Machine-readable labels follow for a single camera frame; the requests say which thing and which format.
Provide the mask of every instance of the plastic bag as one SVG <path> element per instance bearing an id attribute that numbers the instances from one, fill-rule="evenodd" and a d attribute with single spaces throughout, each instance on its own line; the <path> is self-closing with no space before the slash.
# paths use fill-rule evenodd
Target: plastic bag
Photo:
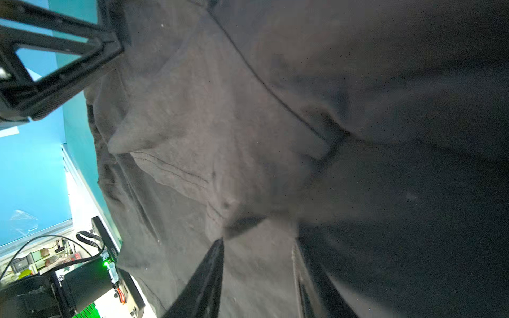
<path id="1" fill-rule="evenodd" d="M 11 230 L 22 238 L 34 233 L 39 228 L 39 219 L 25 211 L 16 210 L 9 219 L 9 224 Z"/>

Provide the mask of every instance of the black cable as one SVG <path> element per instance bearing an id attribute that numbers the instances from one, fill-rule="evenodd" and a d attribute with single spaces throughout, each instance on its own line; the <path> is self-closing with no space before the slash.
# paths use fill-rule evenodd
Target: black cable
<path id="1" fill-rule="evenodd" d="M 57 247 L 59 244 L 56 243 L 55 245 L 53 245 L 53 247 L 50 247 L 49 249 L 54 249 L 55 247 Z M 74 252 L 76 252 L 76 243 L 74 243 Z"/>
<path id="2" fill-rule="evenodd" d="M 16 256 L 18 256 L 19 253 L 21 253 L 21 251 L 28 245 L 30 244 L 31 242 L 35 241 L 35 240 L 38 240 L 38 239 L 41 239 L 41 238 L 62 238 L 62 239 L 66 239 L 66 240 L 69 240 L 71 242 L 74 242 L 75 244 L 78 244 L 79 247 L 81 247 L 85 252 L 87 252 L 88 255 L 90 255 L 89 258 L 92 257 L 92 255 L 79 243 L 77 243 L 76 241 L 74 240 L 71 240 L 69 238 L 66 238 L 65 236 L 61 236 L 61 235 L 53 235 L 53 234 L 47 234 L 47 235 L 40 235 L 40 236 L 37 236 L 37 237 L 34 237 L 33 239 L 29 240 L 28 242 L 26 242 L 17 252 L 16 254 L 14 254 L 14 256 L 11 258 L 11 260 L 9 261 L 9 263 L 7 264 L 7 266 L 5 267 L 4 271 L 2 272 L 2 274 L 0 275 L 0 280 L 2 280 L 2 278 L 4 277 L 5 273 L 7 272 L 7 269 L 9 268 L 9 266 L 11 265 L 12 261 L 16 258 Z"/>
<path id="3" fill-rule="evenodd" d="M 83 236 L 86 236 L 88 238 L 100 241 L 101 244 L 102 244 L 102 248 L 99 248 L 99 245 L 97 245 L 96 242 L 84 239 L 80 235 L 83 235 Z M 79 241 L 83 242 L 83 243 L 86 243 L 86 244 L 89 244 L 91 246 L 97 247 L 97 249 L 99 250 L 99 253 L 97 253 L 96 255 L 91 256 L 91 257 L 87 257 L 87 258 L 83 258 L 83 259 L 77 259 L 75 261 L 70 261 L 70 262 L 67 262 L 65 264 L 58 265 L 56 267 L 53 267 L 50 272 L 56 272 L 57 270 L 60 270 L 62 268 L 66 268 L 66 267 L 74 265 L 74 264 L 80 264 L 80 263 L 84 263 L 84 262 L 88 262 L 88 261 L 95 261 L 96 259 L 101 257 L 101 254 L 104 251 L 105 246 L 104 246 L 104 242 L 102 241 L 102 238 L 100 236 L 95 235 L 95 234 L 91 234 L 91 233 L 89 233 L 87 231 L 79 231 L 78 233 L 76 233 L 76 238 Z"/>

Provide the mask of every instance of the blue wall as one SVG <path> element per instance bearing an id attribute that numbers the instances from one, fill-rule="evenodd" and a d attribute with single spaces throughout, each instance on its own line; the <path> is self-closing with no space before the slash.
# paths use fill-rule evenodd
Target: blue wall
<path id="1" fill-rule="evenodd" d="M 10 221 L 15 210 L 36 217 L 30 226 L 35 222 L 37 230 L 71 218 L 60 149 L 65 142 L 62 110 L 18 129 L 19 134 L 0 138 L 0 245 L 23 237 L 16 230 L 22 222 Z"/>

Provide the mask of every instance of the orange wire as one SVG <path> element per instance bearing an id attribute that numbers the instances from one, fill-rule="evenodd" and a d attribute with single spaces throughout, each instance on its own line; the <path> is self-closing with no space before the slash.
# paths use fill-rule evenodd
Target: orange wire
<path id="1" fill-rule="evenodd" d="M 117 292 L 119 293 L 120 302 L 122 304 L 125 304 L 126 303 L 126 297 L 125 297 L 124 293 L 120 290 L 120 288 L 117 288 Z"/>

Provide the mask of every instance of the black frame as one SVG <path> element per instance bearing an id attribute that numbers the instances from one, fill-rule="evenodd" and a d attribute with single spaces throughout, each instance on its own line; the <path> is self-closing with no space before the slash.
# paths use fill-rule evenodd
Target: black frame
<path id="1" fill-rule="evenodd" d="M 0 26 L 0 129 L 40 120 L 104 75 L 123 51 L 104 0 L 100 24 L 93 24 L 20 0 L 2 0 L 0 18 L 86 38 L 87 43 Z M 16 50 L 25 47 L 81 55 L 74 62 L 33 81 Z"/>

